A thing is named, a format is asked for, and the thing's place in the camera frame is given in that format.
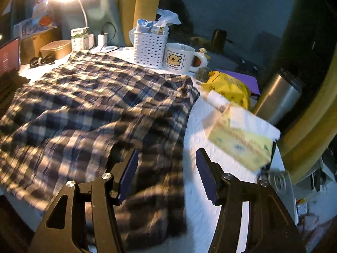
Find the purple cloth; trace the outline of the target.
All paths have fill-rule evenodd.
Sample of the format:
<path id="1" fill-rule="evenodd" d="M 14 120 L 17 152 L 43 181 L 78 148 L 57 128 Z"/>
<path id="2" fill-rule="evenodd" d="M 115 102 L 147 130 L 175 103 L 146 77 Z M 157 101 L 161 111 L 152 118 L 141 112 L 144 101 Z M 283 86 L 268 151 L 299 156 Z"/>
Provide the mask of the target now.
<path id="1" fill-rule="evenodd" d="M 217 69 L 217 71 L 228 74 L 236 78 L 237 80 L 243 82 L 249 88 L 251 93 L 253 93 L 253 95 L 256 95 L 256 96 L 261 95 L 257 79 L 254 78 L 253 76 L 250 76 L 247 74 L 241 74 L 241 73 L 237 73 L 233 71 L 228 71 L 228 70 L 221 70 L 221 69 Z"/>

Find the white green small box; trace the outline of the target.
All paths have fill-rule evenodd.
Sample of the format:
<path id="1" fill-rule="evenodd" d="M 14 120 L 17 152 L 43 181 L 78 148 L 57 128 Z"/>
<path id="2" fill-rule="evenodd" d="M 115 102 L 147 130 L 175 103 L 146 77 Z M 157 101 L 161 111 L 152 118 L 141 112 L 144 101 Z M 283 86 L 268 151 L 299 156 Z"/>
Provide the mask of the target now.
<path id="1" fill-rule="evenodd" d="M 88 50 L 88 27 L 71 30 L 71 48 L 73 52 Z"/>

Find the yellow plastic bag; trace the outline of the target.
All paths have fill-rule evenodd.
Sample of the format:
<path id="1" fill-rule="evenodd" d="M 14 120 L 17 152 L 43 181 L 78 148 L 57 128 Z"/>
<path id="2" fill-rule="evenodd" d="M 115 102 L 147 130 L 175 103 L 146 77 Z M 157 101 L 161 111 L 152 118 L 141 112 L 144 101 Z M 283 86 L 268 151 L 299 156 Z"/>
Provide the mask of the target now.
<path id="1" fill-rule="evenodd" d="M 243 82 L 228 74 L 211 71 L 208 81 L 201 83 L 201 86 L 205 91 L 211 92 L 213 90 L 247 110 L 250 107 L 251 92 L 249 88 Z"/>

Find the yellow tissue box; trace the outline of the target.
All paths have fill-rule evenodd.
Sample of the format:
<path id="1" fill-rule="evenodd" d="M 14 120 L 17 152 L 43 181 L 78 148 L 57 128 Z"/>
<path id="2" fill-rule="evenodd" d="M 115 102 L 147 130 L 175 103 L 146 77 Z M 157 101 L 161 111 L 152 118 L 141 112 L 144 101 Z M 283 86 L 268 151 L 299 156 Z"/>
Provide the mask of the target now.
<path id="1" fill-rule="evenodd" d="M 269 122 L 233 102 L 208 120 L 207 138 L 248 170 L 258 171 L 271 162 L 281 132 Z"/>

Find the white perforated plastic basket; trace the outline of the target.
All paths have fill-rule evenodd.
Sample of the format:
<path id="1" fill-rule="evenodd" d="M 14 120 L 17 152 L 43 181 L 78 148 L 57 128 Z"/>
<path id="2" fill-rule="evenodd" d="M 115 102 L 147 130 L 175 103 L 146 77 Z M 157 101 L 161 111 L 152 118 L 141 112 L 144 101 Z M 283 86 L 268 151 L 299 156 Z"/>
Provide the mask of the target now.
<path id="1" fill-rule="evenodd" d="M 161 68 L 168 32 L 167 26 L 161 34 L 141 33 L 136 28 L 130 30 L 129 38 L 134 47 L 134 63 L 153 69 Z"/>

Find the blue printed carton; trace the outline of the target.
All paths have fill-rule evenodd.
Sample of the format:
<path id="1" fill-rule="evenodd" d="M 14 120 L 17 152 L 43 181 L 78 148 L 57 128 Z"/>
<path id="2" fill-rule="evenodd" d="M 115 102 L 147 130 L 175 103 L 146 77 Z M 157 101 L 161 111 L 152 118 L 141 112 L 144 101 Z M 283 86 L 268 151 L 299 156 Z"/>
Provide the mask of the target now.
<path id="1" fill-rule="evenodd" d="M 13 27 L 13 37 L 20 39 L 27 39 L 29 37 L 38 35 L 45 31 L 49 31 L 51 29 L 57 28 L 55 23 L 51 23 L 51 25 L 41 26 L 37 23 L 33 23 L 32 19 L 26 19 L 14 25 Z"/>

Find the yellow curtain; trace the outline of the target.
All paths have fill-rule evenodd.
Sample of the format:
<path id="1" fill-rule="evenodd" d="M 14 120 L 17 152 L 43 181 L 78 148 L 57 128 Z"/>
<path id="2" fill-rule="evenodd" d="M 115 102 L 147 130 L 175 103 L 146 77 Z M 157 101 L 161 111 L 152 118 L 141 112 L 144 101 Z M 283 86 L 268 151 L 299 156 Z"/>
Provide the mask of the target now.
<path id="1" fill-rule="evenodd" d="M 126 46 L 131 46 L 128 33 L 136 26 L 138 19 L 154 21 L 159 0 L 116 0 L 122 35 Z"/>
<path id="2" fill-rule="evenodd" d="M 313 102 L 278 148 L 293 184 L 300 182 L 336 136 L 336 54 Z"/>

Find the yellow curtain left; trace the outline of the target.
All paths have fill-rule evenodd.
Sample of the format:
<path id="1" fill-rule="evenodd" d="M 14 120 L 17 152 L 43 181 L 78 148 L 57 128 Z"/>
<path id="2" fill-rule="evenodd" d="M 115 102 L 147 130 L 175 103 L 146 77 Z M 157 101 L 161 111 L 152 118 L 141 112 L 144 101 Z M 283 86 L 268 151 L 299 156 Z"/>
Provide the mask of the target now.
<path id="1" fill-rule="evenodd" d="M 136 26 L 138 19 L 154 21 L 159 0 L 116 0 L 122 35 L 126 46 L 131 46 L 128 33 Z"/>

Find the white small bottle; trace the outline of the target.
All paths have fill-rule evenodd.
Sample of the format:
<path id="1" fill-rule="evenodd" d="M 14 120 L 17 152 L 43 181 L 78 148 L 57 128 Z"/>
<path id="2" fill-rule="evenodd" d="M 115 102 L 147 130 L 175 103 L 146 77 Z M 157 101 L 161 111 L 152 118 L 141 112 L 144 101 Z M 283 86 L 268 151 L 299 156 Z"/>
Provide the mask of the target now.
<path id="1" fill-rule="evenodd" d="M 206 101 L 221 112 L 225 111 L 230 104 L 229 100 L 214 90 L 208 93 Z"/>

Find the white bear cartoon mug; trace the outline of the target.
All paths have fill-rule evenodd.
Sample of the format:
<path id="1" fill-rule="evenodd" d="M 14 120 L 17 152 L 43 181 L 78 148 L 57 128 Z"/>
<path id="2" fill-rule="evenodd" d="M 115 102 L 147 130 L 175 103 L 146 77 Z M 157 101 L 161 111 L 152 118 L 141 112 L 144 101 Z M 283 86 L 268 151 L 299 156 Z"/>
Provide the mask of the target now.
<path id="1" fill-rule="evenodd" d="M 202 52 L 181 43 L 167 43 L 164 51 L 163 67 L 177 74 L 197 73 L 207 67 L 208 60 Z"/>

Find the snack bag red white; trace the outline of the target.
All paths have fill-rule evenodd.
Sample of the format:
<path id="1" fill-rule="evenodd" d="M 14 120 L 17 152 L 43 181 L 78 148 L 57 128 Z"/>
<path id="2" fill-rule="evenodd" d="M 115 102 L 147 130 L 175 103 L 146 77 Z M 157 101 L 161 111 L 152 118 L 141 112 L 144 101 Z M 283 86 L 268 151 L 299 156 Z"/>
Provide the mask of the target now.
<path id="1" fill-rule="evenodd" d="M 35 0 L 31 21 L 35 31 L 56 27 L 54 10 L 50 0 Z"/>

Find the brown paper food container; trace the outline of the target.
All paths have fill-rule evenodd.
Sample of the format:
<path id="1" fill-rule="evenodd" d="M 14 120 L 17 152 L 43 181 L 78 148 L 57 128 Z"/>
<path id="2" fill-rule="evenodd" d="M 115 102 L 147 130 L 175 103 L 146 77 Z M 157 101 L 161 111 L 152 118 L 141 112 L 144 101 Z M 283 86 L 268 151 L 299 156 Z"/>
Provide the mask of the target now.
<path id="1" fill-rule="evenodd" d="M 53 54 L 55 60 L 62 59 L 71 53 L 71 40 L 56 40 L 40 48 L 39 53 L 43 58 Z"/>

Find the stainless steel thermos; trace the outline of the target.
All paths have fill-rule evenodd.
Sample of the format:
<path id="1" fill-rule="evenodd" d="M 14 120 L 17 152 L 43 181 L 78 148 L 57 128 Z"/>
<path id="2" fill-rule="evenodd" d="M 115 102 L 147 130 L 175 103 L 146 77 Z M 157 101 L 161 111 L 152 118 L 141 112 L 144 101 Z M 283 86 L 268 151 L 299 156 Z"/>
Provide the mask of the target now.
<path id="1" fill-rule="evenodd" d="M 290 72 L 280 69 L 263 89 L 252 113 L 276 125 L 295 106 L 303 86 Z"/>

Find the red screen tablet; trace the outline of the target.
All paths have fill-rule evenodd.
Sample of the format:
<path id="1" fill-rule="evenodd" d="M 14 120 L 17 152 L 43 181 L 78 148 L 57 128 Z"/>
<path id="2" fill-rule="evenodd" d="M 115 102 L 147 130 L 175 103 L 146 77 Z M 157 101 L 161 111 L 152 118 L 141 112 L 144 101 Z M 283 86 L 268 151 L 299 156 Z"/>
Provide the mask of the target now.
<path id="1" fill-rule="evenodd" d="M 16 37 L 1 46 L 0 49 L 0 74 L 15 70 L 21 67 L 20 59 L 20 38 Z"/>

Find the plaid checkered pants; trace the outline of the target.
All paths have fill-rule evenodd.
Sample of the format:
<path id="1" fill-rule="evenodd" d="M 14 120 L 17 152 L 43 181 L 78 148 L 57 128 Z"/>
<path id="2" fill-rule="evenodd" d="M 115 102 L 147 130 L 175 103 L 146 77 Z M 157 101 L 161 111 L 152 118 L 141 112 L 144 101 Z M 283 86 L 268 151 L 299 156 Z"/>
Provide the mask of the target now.
<path id="1" fill-rule="evenodd" d="M 115 209 L 124 247 L 183 235 L 183 144 L 198 98 L 186 75 L 75 52 L 15 90 L 1 118 L 1 186 L 45 211 L 68 180 L 90 182 L 134 148 L 131 191 Z"/>

